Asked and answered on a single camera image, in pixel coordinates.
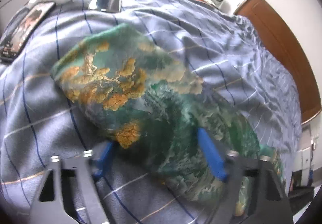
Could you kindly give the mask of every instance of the wrinkled blanket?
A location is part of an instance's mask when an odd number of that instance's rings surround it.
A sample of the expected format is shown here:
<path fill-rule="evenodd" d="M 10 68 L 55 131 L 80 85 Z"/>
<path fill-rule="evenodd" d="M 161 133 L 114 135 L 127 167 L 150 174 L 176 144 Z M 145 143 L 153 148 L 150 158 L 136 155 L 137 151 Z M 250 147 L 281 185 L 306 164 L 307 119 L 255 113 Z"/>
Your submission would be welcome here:
<path fill-rule="evenodd" d="M 87 10 L 90 2 L 57 5 L 12 65 L 0 64 L 0 203 L 11 217 L 27 221 L 50 156 L 69 158 L 102 141 L 50 70 L 83 38 L 121 23 L 189 67 L 202 78 L 203 90 L 217 92 L 239 110 L 259 143 L 278 149 L 289 186 L 301 134 L 296 85 L 246 18 L 226 16 L 194 0 L 122 0 L 116 14 Z M 203 223 L 208 214 L 120 156 L 97 187 L 116 223 Z M 73 193 L 79 217 L 87 222 L 80 194 Z"/>
<path fill-rule="evenodd" d="M 52 73 L 129 160 L 189 200 L 214 204 L 222 194 L 197 145 L 199 127 L 241 156 L 258 158 L 259 142 L 244 116 L 219 94 L 211 99 L 201 78 L 129 25 L 82 40 Z"/>

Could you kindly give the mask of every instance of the dark blue stripe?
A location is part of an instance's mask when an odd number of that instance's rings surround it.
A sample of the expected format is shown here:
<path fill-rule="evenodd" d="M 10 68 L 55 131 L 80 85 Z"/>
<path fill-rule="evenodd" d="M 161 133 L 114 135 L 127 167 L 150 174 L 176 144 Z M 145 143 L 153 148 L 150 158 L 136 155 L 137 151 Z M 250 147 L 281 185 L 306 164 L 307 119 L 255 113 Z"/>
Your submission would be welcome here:
<path fill-rule="evenodd" d="M 151 10 L 152 14 L 156 16 L 156 14 L 155 14 L 154 10 L 153 10 L 153 9 L 150 9 L 150 10 Z"/>
<path fill-rule="evenodd" d="M 145 5 L 141 4 L 139 1 L 134 0 L 136 3 L 138 3 L 142 8 L 145 8 Z"/>
<path fill-rule="evenodd" d="M 168 24 L 168 26 L 169 26 L 169 29 L 170 29 L 170 31 L 173 33 L 173 36 L 175 36 L 175 38 L 178 40 L 178 41 L 180 41 L 183 45 L 184 45 L 184 43 L 182 42 L 182 40 L 180 39 L 180 38 L 178 38 L 177 36 L 176 36 L 176 34 L 174 33 L 174 31 L 173 31 L 173 29 L 171 28 L 171 25 L 170 25 L 170 22 L 167 22 L 167 24 Z M 189 61 L 189 58 L 188 58 L 188 56 L 187 56 L 187 52 L 186 52 L 186 50 L 185 50 L 185 60 L 186 60 L 186 62 L 190 65 L 190 67 L 192 68 L 192 70 L 195 70 L 195 68 L 192 66 L 192 64 L 190 63 L 190 61 Z"/>
<path fill-rule="evenodd" d="M 255 109 L 255 111 L 257 111 L 257 109 L 260 107 L 260 101 L 258 102 L 258 105 L 257 105 L 257 107 L 256 107 L 256 109 Z"/>
<path fill-rule="evenodd" d="M 193 12 L 195 12 L 195 11 L 196 11 L 196 8 L 195 8 L 195 7 L 192 7 L 192 4 L 191 4 L 190 2 L 186 3 L 186 0 L 183 0 L 183 2 L 184 2 L 183 4 L 184 4 L 184 5 L 188 5 L 188 6 L 189 6 L 189 8 L 190 8 L 190 9 L 192 9 L 192 11 L 193 11 Z"/>
<path fill-rule="evenodd" d="M 82 217 L 78 214 L 78 212 L 76 212 L 76 214 L 77 214 L 77 218 L 78 218 L 78 220 L 80 220 L 81 222 L 83 222 L 83 223 L 85 223 L 85 221 L 82 219 Z"/>
<path fill-rule="evenodd" d="M 175 4 L 173 4 L 170 0 L 168 0 L 168 2 L 172 5 L 172 6 L 174 6 L 175 8 L 178 8 Z"/>
<path fill-rule="evenodd" d="M 207 3 L 203 3 L 202 5 L 199 5 L 197 3 L 194 3 L 194 5 L 197 5 L 198 8 L 200 8 L 205 14 L 207 14 L 209 17 L 212 17 L 205 9 L 209 10 L 207 7 L 209 6 Z"/>
<path fill-rule="evenodd" d="M 25 196 L 26 201 L 28 202 L 28 204 L 30 206 L 30 202 L 27 199 L 27 196 L 26 196 L 25 191 L 24 191 L 24 187 L 22 186 L 22 181 L 21 181 L 21 177 L 20 177 L 19 171 L 17 170 L 17 168 L 15 167 L 15 165 L 13 164 L 13 162 L 12 162 L 10 156 L 9 156 L 8 149 L 7 149 L 7 144 L 5 143 L 5 140 L 3 140 L 3 142 L 4 142 L 5 151 L 7 152 L 8 159 L 9 159 L 11 165 L 13 166 L 14 170 L 17 172 L 17 175 L 18 175 L 19 180 L 20 180 L 20 185 L 21 185 L 22 192 L 23 192 L 23 194 Z"/>
<path fill-rule="evenodd" d="M 70 100 L 69 99 L 67 99 L 67 103 L 68 103 L 68 107 L 71 108 L 71 103 L 70 103 Z M 83 140 L 83 138 L 81 136 L 81 133 L 78 130 L 78 127 L 77 127 L 77 124 L 76 124 L 76 121 L 75 121 L 75 118 L 74 118 L 74 114 L 73 114 L 72 109 L 70 109 L 70 117 L 71 117 L 71 121 L 73 122 L 75 131 L 76 131 L 76 134 L 77 134 L 77 136 L 78 136 L 81 144 L 83 145 L 84 149 L 87 150 L 86 145 L 85 145 L 85 142 L 84 142 L 84 140 Z"/>
<path fill-rule="evenodd" d="M 160 4 L 158 4 L 157 0 L 152 0 L 159 8 L 161 8 Z"/>
<path fill-rule="evenodd" d="M 171 189 L 169 189 L 167 187 L 168 191 L 172 194 L 172 196 L 175 198 L 175 200 L 178 202 L 178 204 L 180 205 L 180 207 L 182 207 L 182 209 L 185 211 L 185 213 L 187 213 L 189 215 L 189 217 L 191 217 L 192 220 L 194 220 L 195 218 L 191 215 L 191 213 L 185 208 L 185 206 L 178 200 L 178 198 L 176 197 L 176 195 L 173 193 L 173 191 Z"/>
<path fill-rule="evenodd" d="M 57 19 L 56 19 L 56 25 L 55 25 L 55 32 L 56 32 L 56 47 L 57 47 L 57 59 L 60 59 L 60 54 L 59 54 L 59 42 L 58 42 L 58 31 L 57 31 L 57 21 L 58 21 L 58 17 L 59 17 L 59 14 L 57 15 Z M 66 98 L 67 100 L 67 103 L 68 103 L 68 107 L 71 108 L 71 104 L 70 104 L 70 100 L 68 98 Z M 71 121 L 73 122 L 73 125 L 74 125 L 74 128 L 75 128 L 75 131 L 77 133 L 77 136 L 81 142 L 81 144 L 83 145 L 84 149 L 86 150 L 86 145 L 83 141 L 83 138 L 82 136 L 80 135 L 80 132 L 78 130 L 78 127 L 77 127 L 77 124 L 76 124 L 76 121 L 75 121 L 75 118 L 74 118 L 74 114 L 73 114 L 73 111 L 70 110 L 70 117 L 71 117 Z"/>
<path fill-rule="evenodd" d="M 201 31 L 198 29 L 198 31 L 199 31 L 199 34 L 200 34 L 200 38 L 202 39 L 202 41 L 203 41 L 203 43 L 204 43 L 204 45 L 205 45 L 205 47 L 207 48 L 207 45 L 206 45 L 206 43 L 205 43 L 205 41 L 203 40 L 203 38 L 202 38 L 202 35 L 201 35 Z M 213 62 L 212 60 L 211 60 L 211 58 L 210 58 L 210 56 L 209 56 L 209 52 L 208 52 L 208 50 L 206 49 L 206 52 L 207 52 L 207 57 L 208 57 L 208 59 L 212 62 L 212 63 L 214 63 L 215 64 L 215 62 Z M 224 83 L 225 83 L 225 87 L 226 87 L 226 90 L 228 91 L 228 93 L 230 94 L 230 96 L 231 96 L 231 98 L 232 98 L 232 100 L 233 100 L 233 102 L 234 102 L 234 105 L 236 105 L 236 102 L 235 102 L 235 99 L 234 99 L 234 97 L 233 97 L 233 95 L 231 94 L 231 92 L 228 90 L 228 87 L 227 87 L 227 82 L 226 82 L 226 79 L 225 79 L 225 76 L 223 75 L 223 71 L 222 71 L 222 69 L 219 67 L 219 65 L 218 64 L 215 64 L 216 66 L 217 66 L 217 68 L 220 70 L 220 73 L 221 73 L 221 75 L 222 75 L 222 77 L 223 77 L 223 81 L 224 81 Z"/>
<path fill-rule="evenodd" d="M 138 18 L 139 18 L 139 20 L 142 22 L 142 24 L 144 25 L 144 27 L 145 27 L 145 29 L 147 30 L 147 32 L 148 32 L 148 33 L 150 33 L 150 31 L 148 30 L 147 26 L 144 24 L 144 22 L 143 22 L 143 20 L 141 19 L 141 17 L 140 17 L 140 16 L 138 16 L 138 15 L 136 14 L 136 12 L 135 12 L 135 11 L 133 11 L 133 12 L 134 12 L 135 16 L 136 16 L 136 17 L 138 17 Z M 156 40 L 154 39 L 154 37 L 152 36 L 152 34 L 150 34 L 150 37 L 152 38 L 152 40 L 153 40 L 154 44 L 158 46 L 158 44 L 157 44 Z"/>
<path fill-rule="evenodd" d="M 5 97 L 4 97 L 4 88 L 5 88 L 5 81 L 7 80 L 7 75 L 5 75 L 4 77 L 4 81 L 3 81 L 3 88 L 2 88 L 2 97 L 3 97 L 3 105 L 4 105 L 4 111 L 5 111 L 5 117 L 7 117 L 7 105 L 5 104 Z"/>
<path fill-rule="evenodd" d="M 90 29 L 91 34 L 93 34 L 92 28 L 91 28 L 90 24 L 88 23 L 88 20 L 87 20 L 87 17 L 86 17 L 86 12 L 84 11 L 84 0 L 82 0 L 82 11 L 84 13 L 84 18 L 85 18 L 85 21 L 87 23 L 87 26 Z"/>
<path fill-rule="evenodd" d="M 11 203 L 14 205 L 14 203 L 13 203 L 13 201 L 12 201 L 12 199 L 10 198 L 10 196 L 9 196 L 9 193 L 8 193 L 8 190 L 7 190 L 7 185 L 4 183 L 4 181 L 2 180 L 2 178 L 1 178 L 1 182 L 3 182 L 3 186 L 4 186 L 4 189 L 5 189 L 5 192 L 7 193 L 7 196 L 8 196 L 8 198 L 10 199 L 10 201 L 11 201 Z"/>
<path fill-rule="evenodd" d="M 234 105 L 236 105 L 236 102 L 235 102 L 234 97 L 232 96 L 231 92 L 228 90 L 227 82 L 226 82 L 226 80 L 225 80 L 225 76 L 223 75 L 223 71 L 222 71 L 222 69 L 219 67 L 219 65 L 217 65 L 217 64 L 216 64 L 216 66 L 217 66 L 217 67 L 218 67 L 218 69 L 220 70 L 220 73 L 221 73 L 221 75 L 222 75 L 222 77 L 223 77 L 223 81 L 225 82 L 226 90 L 227 90 L 227 91 L 228 91 L 228 93 L 230 94 L 230 96 L 231 96 L 231 98 L 232 98 L 232 100 L 233 100 L 233 102 L 234 102 Z"/>
<path fill-rule="evenodd" d="M 1 188 L 0 188 L 0 193 L 2 195 L 2 197 L 4 198 L 5 202 L 10 206 L 10 208 L 12 209 L 12 206 L 14 205 L 14 203 L 12 202 L 12 199 L 10 198 L 9 194 L 8 194 L 8 190 L 7 190 L 7 186 L 5 185 L 4 181 L 2 180 L 2 178 L 0 177 L 0 181 L 3 182 L 3 185 L 4 185 L 4 188 L 7 192 L 7 196 L 8 198 L 10 199 L 11 201 L 11 204 L 9 203 L 9 201 L 5 198 L 4 196 L 4 192 L 3 192 L 3 189 L 2 189 L 2 185 L 1 185 Z"/>
<path fill-rule="evenodd" d="M 198 28 L 201 29 L 199 20 L 196 18 L 194 14 L 192 16 L 194 17 L 194 20 L 196 21 L 196 25 L 198 26 Z"/>
<path fill-rule="evenodd" d="M 235 68 L 235 70 L 236 70 L 236 72 L 237 72 L 237 73 L 239 74 L 239 76 L 240 76 L 240 81 L 241 81 L 241 84 L 242 84 L 242 89 L 243 89 L 244 94 L 246 95 L 247 100 L 248 100 L 248 104 L 247 104 L 247 107 L 246 107 L 246 109 L 248 109 L 248 106 L 249 106 L 249 104 L 250 104 L 250 100 L 249 100 L 248 95 L 247 95 L 247 93 L 246 93 L 246 91 L 245 91 L 245 88 L 244 88 L 244 81 L 243 81 L 243 78 L 242 78 L 241 74 L 238 72 L 237 68 Z"/>
<path fill-rule="evenodd" d="M 30 45 L 30 43 L 32 42 L 33 40 L 33 35 L 35 34 L 35 31 L 33 31 L 33 34 L 30 36 L 30 38 L 28 39 L 28 46 Z"/>
<path fill-rule="evenodd" d="M 117 21 L 115 15 L 113 13 L 112 13 L 112 17 L 114 18 L 116 25 L 119 25 L 119 22 Z"/>
<path fill-rule="evenodd" d="M 111 184 L 108 182 L 108 180 L 106 179 L 106 177 L 103 177 L 106 184 L 108 185 L 108 187 L 110 188 L 110 190 L 114 190 L 111 186 Z M 122 203 L 122 201 L 120 200 L 119 196 L 116 194 L 116 192 L 113 192 L 114 196 L 116 197 L 116 199 L 119 201 L 119 203 L 121 204 L 121 206 L 125 209 L 125 211 L 132 217 L 134 218 L 134 220 L 139 223 L 139 224 L 142 224 L 142 222 L 136 217 L 133 215 L 132 212 L 130 212 L 130 210 Z"/>
<path fill-rule="evenodd" d="M 206 25 L 208 32 L 212 34 L 213 33 L 212 29 L 209 28 L 208 24 L 206 22 L 203 22 L 203 24 Z"/>
<path fill-rule="evenodd" d="M 186 21 L 188 21 L 187 15 L 184 12 L 182 12 L 182 15 L 185 17 Z"/>
<path fill-rule="evenodd" d="M 25 97 L 25 60 L 26 60 L 26 54 L 27 54 L 27 51 L 26 51 L 26 49 L 25 49 L 24 60 L 23 60 L 23 66 L 22 66 L 22 80 L 23 80 L 23 87 L 22 87 L 22 99 L 23 99 L 23 103 L 24 103 L 25 112 L 26 112 L 26 116 L 27 116 L 28 122 L 31 124 L 31 119 L 30 119 L 30 116 L 29 116 L 29 113 L 28 113 L 27 104 L 26 104 L 26 97 Z M 42 165 L 43 167 L 45 167 L 45 165 L 44 165 L 44 163 L 42 162 L 42 159 L 41 159 L 41 157 L 40 157 L 36 131 L 35 131 L 35 129 L 34 129 L 34 127 L 33 127 L 33 125 L 30 125 L 30 128 L 31 128 L 31 130 L 33 131 L 33 136 L 34 136 L 35 141 L 36 141 L 37 155 L 38 155 L 39 161 L 40 161 L 41 165 Z"/>
<path fill-rule="evenodd" d="M 62 5 L 61 5 L 61 8 L 60 8 L 59 13 L 57 14 L 56 24 L 55 24 L 57 59 L 60 59 L 60 54 L 59 54 L 59 44 L 58 44 L 57 23 L 58 23 L 59 14 L 60 14 L 61 12 L 62 12 Z"/>

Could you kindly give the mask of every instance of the blue bedsheet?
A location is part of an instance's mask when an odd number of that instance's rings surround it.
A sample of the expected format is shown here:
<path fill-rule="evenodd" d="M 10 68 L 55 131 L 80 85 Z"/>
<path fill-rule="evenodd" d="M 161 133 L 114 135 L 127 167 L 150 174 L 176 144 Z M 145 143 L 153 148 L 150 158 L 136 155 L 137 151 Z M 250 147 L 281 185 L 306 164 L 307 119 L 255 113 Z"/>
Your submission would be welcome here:
<path fill-rule="evenodd" d="M 0 64 L 0 202 L 10 216 L 27 221 L 51 156 L 69 158 L 102 140 L 49 71 L 84 37 L 120 23 L 133 25 L 237 107 L 260 143 L 281 152 L 289 186 L 301 134 L 298 93 L 290 73 L 265 49 L 249 20 L 195 0 L 122 0 L 116 14 L 87 10 L 90 1 L 57 5 L 17 60 L 9 67 Z M 176 197 L 119 158 L 98 190 L 116 223 L 191 224 L 203 223 L 207 216 L 197 203 Z M 77 189 L 75 204 L 87 222 Z"/>

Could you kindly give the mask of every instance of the orange stripe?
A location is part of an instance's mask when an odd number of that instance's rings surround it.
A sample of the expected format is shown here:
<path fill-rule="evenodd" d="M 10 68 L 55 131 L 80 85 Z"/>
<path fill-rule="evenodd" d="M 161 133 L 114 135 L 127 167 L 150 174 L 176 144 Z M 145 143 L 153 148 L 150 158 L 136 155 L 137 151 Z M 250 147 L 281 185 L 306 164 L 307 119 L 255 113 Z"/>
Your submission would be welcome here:
<path fill-rule="evenodd" d="M 50 75 L 50 73 L 39 73 L 39 74 L 35 74 L 35 75 L 30 75 L 30 76 L 27 76 L 27 77 L 25 78 L 25 81 L 29 81 L 29 80 L 31 80 L 31 79 L 35 79 L 35 78 L 46 77 L 46 76 L 49 76 L 49 75 Z M 24 83 L 23 83 L 23 81 L 20 81 L 20 82 L 15 86 L 15 88 L 14 88 L 14 89 L 13 89 L 13 91 L 12 91 L 12 93 L 11 93 L 8 97 L 6 97 L 4 101 L 8 101 L 8 100 L 10 100 L 10 99 L 12 98 L 12 96 L 15 94 L 15 92 L 17 91 L 17 89 L 18 89 L 19 87 L 21 87 L 21 86 L 22 86 L 22 84 L 24 84 Z"/>
<path fill-rule="evenodd" d="M 21 181 L 30 180 L 30 179 L 32 179 L 32 178 L 38 177 L 38 176 L 40 176 L 40 175 L 43 175 L 44 173 L 45 173 L 45 171 L 43 170 L 43 171 L 38 172 L 38 173 L 36 173 L 36 174 L 34 174 L 34 175 L 32 175 L 32 176 L 22 178 L 22 179 L 21 179 Z M 1 184 L 6 184 L 6 185 L 8 185 L 8 184 L 15 184 L 15 183 L 19 183 L 19 182 L 20 182 L 20 180 L 17 180 L 17 181 L 9 181 L 9 182 L 1 182 Z"/>
<path fill-rule="evenodd" d="M 162 207 L 161 207 L 161 208 L 159 208 L 158 210 L 156 210 L 156 211 L 154 211 L 154 212 L 150 213 L 149 215 L 145 216 L 145 217 L 144 217 L 144 218 L 142 218 L 140 221 L 143 221 L 143 220 L 145 220 L 146 218 L 150 217 L 151 215 L 153 215 L 153 214 L 155 214 L 155 213 L 159 212 L 160 210 L 163 210 L 166 206 L 168 206 L 169 204 L 171 204 L 171 203 L 172 203 L 172 202 L 174 202 L 174 201 L 175 201 L 175 199 L 170 200 L 167 204 L 165 204 L 164 206 L 162 206 Z"/>

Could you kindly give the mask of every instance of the orange floral embroidery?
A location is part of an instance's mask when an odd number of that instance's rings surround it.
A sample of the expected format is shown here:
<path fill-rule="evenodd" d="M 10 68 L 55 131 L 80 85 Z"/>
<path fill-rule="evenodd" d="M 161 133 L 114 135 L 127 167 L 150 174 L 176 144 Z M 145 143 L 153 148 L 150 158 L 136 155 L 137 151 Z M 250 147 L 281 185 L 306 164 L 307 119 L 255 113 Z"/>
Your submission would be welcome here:
<path fill-rule="evenodd" d="M 60 76 L 60 83 L 64 83 L 67 80 L 70 80 L 74 76 L 76 76 L 79 72 L 79 67 L 73 66 L 68 68 L 61 76 Z"/>
<path fill-rule="evenodd" d="M 134 85 L 128 89 L 125 94 L 129 99 L 137 99 L 141 97 L 145 91 L 145 80 L 147 79 L 147 74 L 143 69 L 139 69 L 138 78 Z"/>
<path fill-rule="evenodd" d="M 74 84 L 87 84 L 93 81 L 96 81 L 96 77 L 94 76 L 89 76 L 89 75 L 84 75 L 84 76 L 79 76 L 71 80 L 71 83 Z"/>
<path fill-rule="evenodd" d="M 95 101 L 96 90 L 97 87 L 95 85 L 85 87 L 78 97 L 79 103 L 88 105 L 92 101 Z"/>
<path fill-rule="evenodd" d="M 103 52 L 103 51 L 108 51 L 108 49 L 109 49 L 109 43 L 107 41 L 104 41 L 95 49 L 95 51 Z"/>
<path fill-rule="evenodd" d="M 137 44 L 137 47 L 141 51 L 152 52 L 154 50 L 154 45 L 152 43 L 140 42 Z"/>
<path fill-rule="evenodd" d="M 78 100 L 79 90 L 69 89 L 69 90 L 65 91 L 64 93 L 65 93 L 66 97 L 68 99 L 70 99 L 72 102 Z"/>
<path fill-rule="evenodd" d="M 129 148 L 133 142 L 139 139 L 139 137 L 140 131 L 137 121 L 124 124 L 122 129 L 115 133 L 116 140 L 124 149 Z"/>
<path fill-rule="evenodd" d="M 134 85 L 134 81 L 122 81 L 120 82 L 120 87 L 123 91 L 130 89 Z"/>
<path fill-rule="evenodd" d="M 135 59 L 129 58 L 128 61 L 125 63 L 123 70 L 119 71 L 119 75 L 123 77 L 131 75 L 135 69 L 134 63 Z"/>
<path fill-rule="evenodd" d="M 128 97 L 123 94 L 115 93 L 109 99 L 103 102 L 103 109 L 116 111 L 128 101 Z"/>
<path fill-rule="evenodd" d="M 96 66 L 93 65 L 95 54 L 85 53 L 84 54 L 84 65 L 82 66 L 82 71 L 86 75 L 92 75 L 94 71 L 97 69 Z"/>
<path fill-rule="evenodd" d="M 104 92 L 97 93 L 95 97 L 96 103 L 102 103 L 112 92 L 112 90 L 113 90 L 113 87 L 108 87 L 104 90 Z"/>
<path fill-rule="evenodd" d="M 109 73 L 110 68 L 102 68 L 102 69 L 98 69 L 94 72 L 94 76 L 102 76 L 105 75 L 106 73 Z"/>

